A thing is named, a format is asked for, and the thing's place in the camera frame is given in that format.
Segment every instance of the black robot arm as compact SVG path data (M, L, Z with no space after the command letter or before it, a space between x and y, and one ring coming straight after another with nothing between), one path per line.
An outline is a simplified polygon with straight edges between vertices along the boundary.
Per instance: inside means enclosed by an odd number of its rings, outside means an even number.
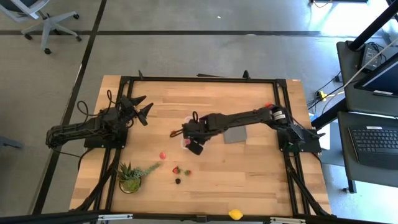
M113 141L121 131L127 129L126 125L134 118L138 118L144 126L148 124L146 116L153 103L140 111L136 110L136 106L145 98L146 96L127 98L123 95L119 108L101 110L94 118L83 123L54 126L47 131L45 144L55 148L71 140L91 137L102 137L105 141Z
M228 128L256 123L264 123L272 129L280 131L291 144L303 140L301 132L293 125L285 108L275 105L230 115L212 113L201 118L198 118L197 113L193 112L193 119L182 124L182 129L172 132L170 137L182 133L184 139L189 139L185 147L196 155L200 155L204 143L211 137L225 132Z

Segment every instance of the wooden table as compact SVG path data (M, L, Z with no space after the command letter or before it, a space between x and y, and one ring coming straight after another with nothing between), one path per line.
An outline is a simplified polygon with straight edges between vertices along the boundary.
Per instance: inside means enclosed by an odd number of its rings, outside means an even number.
M95 113L107 107L107 90L116 95L120 78L103 78ZM293 116L309 128L301 81L287 80L287 86ZM292 215L283 155L276 131L267 125L247 126L246 142L224 144L222 134L213 137L200 156L181 148L182 136L169 138L170 132L180 129L194 110L199 116L232 114L274 103L271 84L134 82L132 96L142 95L147 98L139 108L154 103L147 117L149 124L136 122L129 130L121 162L147 168L160 161L161 166L145 177L134 194L122 193L117 184L113 212L227 215L237 208L244 215ZM283 102L282 90L279 95ZM159 159L160 152L166 153L166 160ZM70 208L79 206L97 184L103 156L104 149L95 149L82 160ZM306 186L323 209L330 212L319 161L311 154L301 154L301 159ZM175 166L190 169L192 175L174 174ZM176 178L182 180L181 184L175 183ZM299 192L296 186L302 212ZM103 190L101 208L107 193L108 186Z

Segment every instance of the succulent plant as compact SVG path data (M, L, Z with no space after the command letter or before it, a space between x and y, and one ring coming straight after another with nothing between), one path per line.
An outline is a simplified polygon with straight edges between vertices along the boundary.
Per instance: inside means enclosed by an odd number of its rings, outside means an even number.
M140 167L131 169L131 163L127 166L125 163L120 164L120 170L118 170L118 177L121 184L122 190L126 193L136 192L141 186L141 177L150 174L160 166L156 163L150 166L146 170L142 170Z

